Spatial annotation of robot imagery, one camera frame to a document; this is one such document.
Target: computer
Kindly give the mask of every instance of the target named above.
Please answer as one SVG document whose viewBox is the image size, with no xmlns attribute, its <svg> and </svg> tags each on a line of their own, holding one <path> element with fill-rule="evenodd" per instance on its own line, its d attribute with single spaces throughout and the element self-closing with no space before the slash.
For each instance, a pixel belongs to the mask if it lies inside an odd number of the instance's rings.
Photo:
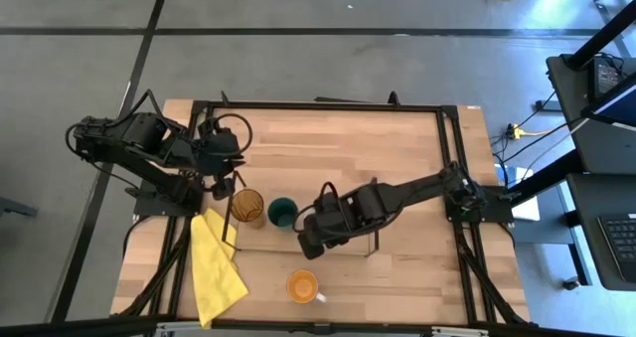
<svg viewBox="0 0 636 337">
<path fill-rule="evenodd" d="M 597 97 L 598 90 L 590 88 L 591 103 L 581 116 L 636 131 L 636 73 L 621 80 L 606 93 Z"/>
<path fill-rule="evenodd" d="M 589 63 L 590 105 L 581 116 L 633 130 L 636 141 L 636 73 L 626 76 L 622 63 L 617 67 L 614 60 L 594 58 Z M 603 215 L 598 224 L 621 278 L 636 282 L 636 214 Z"/>
</svg>

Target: monitor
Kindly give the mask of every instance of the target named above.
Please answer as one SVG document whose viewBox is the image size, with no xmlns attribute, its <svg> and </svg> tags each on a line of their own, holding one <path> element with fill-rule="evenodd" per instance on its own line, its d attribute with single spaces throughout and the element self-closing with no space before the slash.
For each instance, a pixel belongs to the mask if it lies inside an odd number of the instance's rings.
<svg viewBox="0 0 636 337">
<path fill-rule="evenodd" d="M 599 97 L 581 115 L 636 131 L 636 74 Z"/>
</svg>

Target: yellow towel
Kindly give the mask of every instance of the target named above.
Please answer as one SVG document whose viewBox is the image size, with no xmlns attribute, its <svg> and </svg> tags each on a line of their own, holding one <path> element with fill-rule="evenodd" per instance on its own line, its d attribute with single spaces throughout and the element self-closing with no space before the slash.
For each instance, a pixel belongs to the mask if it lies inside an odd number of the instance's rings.
<svg viewBox="0 0 636 337">
<path fill-rule="evenodd" d="M 232 263 L 235 250 L 221 241 L 224 219 L 208 209 L 190 224 L 192 277 L 201 327 L 247 295 L 247 287 Z M 237 230 L 229 226 L 226 241 L 234 245 Z"/>
</svg>

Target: black keyboard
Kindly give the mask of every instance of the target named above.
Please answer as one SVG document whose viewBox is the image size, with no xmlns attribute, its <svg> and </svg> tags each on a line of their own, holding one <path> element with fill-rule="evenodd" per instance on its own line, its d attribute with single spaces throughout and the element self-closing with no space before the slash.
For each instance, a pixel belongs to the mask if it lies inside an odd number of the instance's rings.
<svg viewBox="0 0 636 337">
<path fill-rule="evenodd" d="M 602 216 L 598 223 L 621 277 L 625 281 L 636 282 L 636 214 Z"/>
</svg>

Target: dark green cup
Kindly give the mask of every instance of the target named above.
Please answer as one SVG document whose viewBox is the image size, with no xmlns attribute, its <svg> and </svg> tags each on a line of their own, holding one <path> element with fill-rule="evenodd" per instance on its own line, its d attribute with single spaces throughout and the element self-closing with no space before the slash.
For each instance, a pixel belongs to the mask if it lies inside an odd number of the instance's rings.
<svg viewBox="0 0 636 337">
<path fill-rule="evenodd" d="M 291 225 L 294 223 L 294 218 L 296 218 L 297 214 L 298 207 L 289 198 L 275 199 L 267 208 L 267 216 L 271 223 L 285 230 L 291 230 Z"/>
</svg>

